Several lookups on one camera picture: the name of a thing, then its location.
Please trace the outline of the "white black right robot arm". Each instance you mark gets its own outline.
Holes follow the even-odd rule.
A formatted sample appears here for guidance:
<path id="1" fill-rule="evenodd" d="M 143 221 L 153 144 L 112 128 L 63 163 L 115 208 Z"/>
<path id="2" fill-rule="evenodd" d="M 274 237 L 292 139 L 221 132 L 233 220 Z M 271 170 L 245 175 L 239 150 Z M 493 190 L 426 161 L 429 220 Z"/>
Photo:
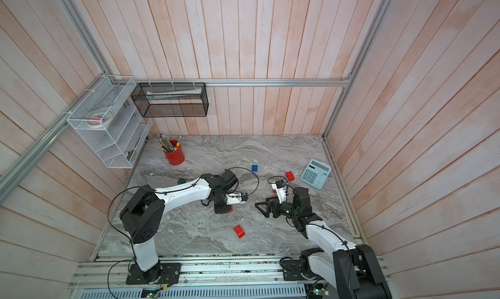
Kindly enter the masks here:
<path id="1" fill-rule="evenodd" d="M 366 244 L 356 244 L 332 230 L 313 212 L 308 188 L 296 187 L 292 201 L 277 196 L 258 202 L 255 207 L 265 216 L 289 218 L 293 227 L 317 247 L 301 252 L 299 260 L 285 278 L 320 278 L 334 288 L 339 298 L 391 298 L 392 293 L 374 250 Z"/>

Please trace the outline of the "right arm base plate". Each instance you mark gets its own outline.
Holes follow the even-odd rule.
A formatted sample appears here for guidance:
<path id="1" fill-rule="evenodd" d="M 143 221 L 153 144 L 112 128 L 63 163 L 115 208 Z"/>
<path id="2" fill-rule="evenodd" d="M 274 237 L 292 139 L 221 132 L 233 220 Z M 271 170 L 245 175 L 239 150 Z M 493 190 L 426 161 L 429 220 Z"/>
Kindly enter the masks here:
<path id="1" fill-rule="evenodd" d="M 314 275 L 304 273 L 299 260 L 284 257 L 279 261 L 279 264 L 282 268 L 283 279 L 285 281 L 302 281 L 315 278 Z"/>

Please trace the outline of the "red lego brick front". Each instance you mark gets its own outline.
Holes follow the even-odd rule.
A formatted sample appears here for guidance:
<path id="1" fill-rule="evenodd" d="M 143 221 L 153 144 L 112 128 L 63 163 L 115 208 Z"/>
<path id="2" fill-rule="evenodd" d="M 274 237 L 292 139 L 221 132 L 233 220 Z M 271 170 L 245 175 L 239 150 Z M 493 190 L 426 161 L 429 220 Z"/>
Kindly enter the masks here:
<path id="1" fill-rule="evenodd" d="M 246 232 L 244 231 L 244 229 L 243 229 L 243 227 L 241 225 L 237 225 L 234 228 L 234 232 L 235 232 L 235 234 L 237 235 L 237 237 L 239 239 L 241 239 L 242 237 L 244 237 L 246 235 Z"/>

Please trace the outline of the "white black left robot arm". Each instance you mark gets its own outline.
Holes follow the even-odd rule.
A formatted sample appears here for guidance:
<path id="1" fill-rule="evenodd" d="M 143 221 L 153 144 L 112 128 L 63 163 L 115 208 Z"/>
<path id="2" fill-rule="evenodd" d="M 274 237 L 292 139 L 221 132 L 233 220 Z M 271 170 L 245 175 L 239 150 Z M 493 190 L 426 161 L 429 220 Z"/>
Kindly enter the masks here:
<path id="1" fill-rule="evenodd" d="M 194 201 L 208 200 L 216 214 L 228 213 L 232 205 L 248 200 L 248 194 L 236 191 L 238 178 L 230 170 L 219 175 L 203 174 L 193 181 L 167 188 L 138 188 L 120 213 L 120 219 L 132 240 L 135 266 L 150 272 L 160 262 L 154 236 L 164 214 Z"/>

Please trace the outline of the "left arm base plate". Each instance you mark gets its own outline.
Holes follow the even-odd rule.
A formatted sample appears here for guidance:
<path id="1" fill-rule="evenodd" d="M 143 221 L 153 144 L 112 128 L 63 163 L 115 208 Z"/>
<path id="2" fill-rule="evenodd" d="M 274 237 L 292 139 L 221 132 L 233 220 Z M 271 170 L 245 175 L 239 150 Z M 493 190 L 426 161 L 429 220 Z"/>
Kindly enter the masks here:
<path id="1" fill-rule="evenodd" d="M 158 262 L 151 269 L 143 272 L 137 264 L 130 267 L 126 285 L 162 284 L 173 285 L 178 283 L 181 263 Z"/>

